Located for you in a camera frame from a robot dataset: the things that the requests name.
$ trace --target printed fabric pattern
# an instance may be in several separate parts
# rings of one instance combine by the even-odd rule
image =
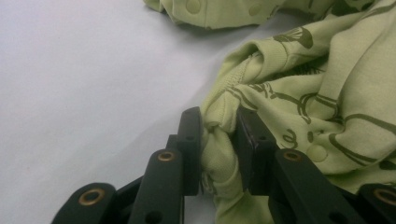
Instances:
[[[323,21],[252,40],[223,62],[201,106],[216,223],[272,222],[268,199],[242,191],[229,138],[240,105],[334,185],[396,187],[396,2],[356,2],[335,1]]]

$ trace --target rivet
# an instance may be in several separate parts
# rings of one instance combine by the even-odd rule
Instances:
[[[103,189],[90,189],[85,191],[78,199],[78,202],[84,206],[94,205],[102,201],[105,197]]]
[[[158,155],[158,160],[160,161],[171,161],[175,158],[175,154],[173,152],[165,151]]]
[[[388,189],[375,189],[374,196],[380,201],[396,206],[396,193]]]
[[[283,153],[283,157],[289,161],[300,161],[301,156],[295,152],[287,151]]]

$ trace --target green fabric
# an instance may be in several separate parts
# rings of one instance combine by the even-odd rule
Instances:
[[[225,59],[201,106],[203,182],[216,223],[271,223],[267,199],[242,191],[229,139],[240,105],[257,111],[280,148],[305,153],[335,185],[396,186],[395,6],[329,8],[323,21],[250,41]]]
[[[262,24],[282,7],[296,8],[322,18],[335,0],[144,0],[166,11],[174,23],[186,22],[207,29]]]

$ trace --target patterned fabric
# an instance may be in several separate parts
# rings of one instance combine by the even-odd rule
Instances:
[[[262,24],[282,7],[297,8],[323,17],[334,0],[144,0],[157,11],[166,11],[174,23],[206,29]]]
[[[335,185],[396,186],[396,2],[365,3],[336,1],[323,21],[250,41],[225,59],[201,106],[203,180],[217,223],[271,222],[267,198],[242,191],[229,139],[240,105]]]

